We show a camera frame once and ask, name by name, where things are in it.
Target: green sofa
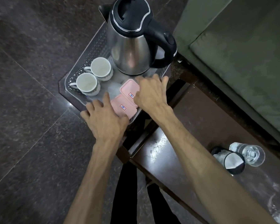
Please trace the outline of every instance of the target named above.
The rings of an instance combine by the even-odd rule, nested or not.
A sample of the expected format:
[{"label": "green sofa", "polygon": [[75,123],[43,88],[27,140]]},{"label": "green sofa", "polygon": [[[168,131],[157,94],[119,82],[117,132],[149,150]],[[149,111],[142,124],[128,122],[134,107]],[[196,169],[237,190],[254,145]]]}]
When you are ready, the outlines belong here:
[{"label": "green sofa", "polygon": [[178,52],[280,143],[280,0],[189,0]]}]

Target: dark granite floor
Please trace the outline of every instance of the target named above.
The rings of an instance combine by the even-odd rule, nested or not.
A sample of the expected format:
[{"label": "dark granite floor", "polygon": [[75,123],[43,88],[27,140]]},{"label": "dark granite floor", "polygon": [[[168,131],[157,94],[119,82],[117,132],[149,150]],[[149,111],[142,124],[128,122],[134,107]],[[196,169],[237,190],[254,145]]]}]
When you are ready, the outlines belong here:
[{"label": "dark granite floor", "polygon": [[[113,1],[0,0],[0,223],[65,218],[95,140],[59,95],[58,80],[103,23],[98,5]],[[148,2],[155,18],[173,31],[187,0]],[[103,223],[110,222],[121,166],[115,158]],[[141,198],[138,221],[151,223],[147,194]],[[175,212],[184,214],[182,209]]]}]

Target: wooden table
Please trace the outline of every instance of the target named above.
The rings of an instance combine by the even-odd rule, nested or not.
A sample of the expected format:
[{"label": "wooden table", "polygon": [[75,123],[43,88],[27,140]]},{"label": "wooden table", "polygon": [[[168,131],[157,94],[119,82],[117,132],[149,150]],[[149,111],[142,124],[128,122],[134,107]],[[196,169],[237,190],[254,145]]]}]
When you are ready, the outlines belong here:
[{"label": "wooden table", "polygon": [[[265,162],[259,167],[246,165],[244,172],[234,177],[272,215],[280,215],[280,160],[266,144],[221,109],[193,79],[181,88],[170,105],[187,130],[207,150],[216,145],[228,148],[233,142],[261,146]],[[128,155],[145,175],[196,217],[197,223],[214,223],[197,198],[171,144],[154,122],[145,128]]]}]

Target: glass of water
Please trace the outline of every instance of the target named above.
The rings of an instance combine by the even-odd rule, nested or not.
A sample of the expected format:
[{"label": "glass of water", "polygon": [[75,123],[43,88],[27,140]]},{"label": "glass of water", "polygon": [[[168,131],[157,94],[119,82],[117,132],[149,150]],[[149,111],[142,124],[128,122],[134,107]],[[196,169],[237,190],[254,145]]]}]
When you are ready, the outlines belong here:
[{"label": "glass of water", "polygon": [[265,152],[258,145],[234,142],[229,146],[229,150],[242,154],[246,163],[253,167],[258,167],[265,161]]}]

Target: electric kettle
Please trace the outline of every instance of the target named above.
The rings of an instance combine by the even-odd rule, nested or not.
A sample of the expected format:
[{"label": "electric kettle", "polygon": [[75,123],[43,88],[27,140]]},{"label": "electric kettle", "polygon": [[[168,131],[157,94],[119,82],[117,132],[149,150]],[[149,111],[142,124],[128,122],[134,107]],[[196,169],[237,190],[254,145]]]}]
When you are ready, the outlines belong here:
[{"label": "electric kettle", "polygon": [[[114,65],[124,74],[137,76],[150,67],[168,66],[177,53],[174,37],[153,19],[146,0],[116,0],[101,5],[99,10],[107,22],[107,44]],[[158,46],[163,59],[155,59]]]}]

